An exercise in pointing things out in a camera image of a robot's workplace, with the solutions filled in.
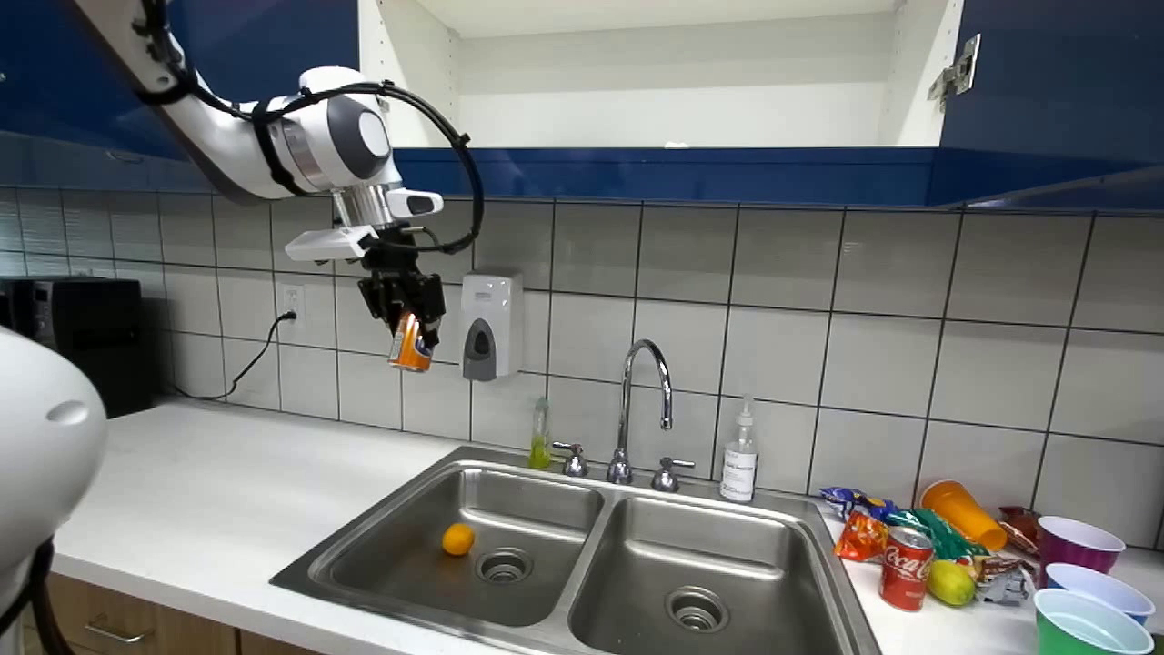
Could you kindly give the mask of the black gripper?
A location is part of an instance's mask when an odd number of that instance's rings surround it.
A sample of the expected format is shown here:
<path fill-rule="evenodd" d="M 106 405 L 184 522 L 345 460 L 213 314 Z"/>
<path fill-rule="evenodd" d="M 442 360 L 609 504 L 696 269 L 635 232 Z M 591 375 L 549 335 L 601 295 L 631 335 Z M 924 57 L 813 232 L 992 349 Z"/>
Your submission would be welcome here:
<path fill-rule="evenodd" d="M 358 280 L 363 306 L 399 331 L 407 318 L 420 322 L 422 335 L 438 335 L 443 322 L 443 280 L 420 269 L 420 249 L 405 242 L 376 242 L 359 257 L 363 278 Z"/>

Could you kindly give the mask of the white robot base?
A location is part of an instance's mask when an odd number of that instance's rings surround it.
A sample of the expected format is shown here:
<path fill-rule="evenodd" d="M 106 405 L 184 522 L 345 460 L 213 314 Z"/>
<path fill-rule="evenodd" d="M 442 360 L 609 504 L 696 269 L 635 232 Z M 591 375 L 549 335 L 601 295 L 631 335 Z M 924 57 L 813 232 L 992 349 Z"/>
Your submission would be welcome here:
<path fill-rule="evenodd" d="M 45 655 L 73 655 L 49 575 L 56 530 L 80 505 L 106 453 L 106 405 L 64 353 L 0 328 L 0 636 L 32 610 Z"/>

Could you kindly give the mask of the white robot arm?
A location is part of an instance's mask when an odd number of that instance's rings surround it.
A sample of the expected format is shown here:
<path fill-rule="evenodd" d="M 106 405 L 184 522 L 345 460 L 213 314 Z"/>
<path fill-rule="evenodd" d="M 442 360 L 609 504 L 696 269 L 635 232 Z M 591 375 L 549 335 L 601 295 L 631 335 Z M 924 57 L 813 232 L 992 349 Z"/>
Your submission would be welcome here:
<path fill-rule="evenodd" d="M 420 223 L 443 210 L 432 189 L 410 189 L 398 169 L 390 107 L 422 113 L 452 146 L 473 195 L 473 223 L 438 252 L 466 252 L 485 226 L 485 183 L 458 135 L 425 98 L 348 64 L 313 64 L 293 94 L 228 102 L 197 73 L 170 33 L 167 0 L 73 0 L 136 94 L 175 132 L 197 169 L 242 200 L 329 195 L 335 223 L 283 243 L 293 261 L 359 261 L 367 308 L 438 345 L 443 280 L 422 273 Z"/>

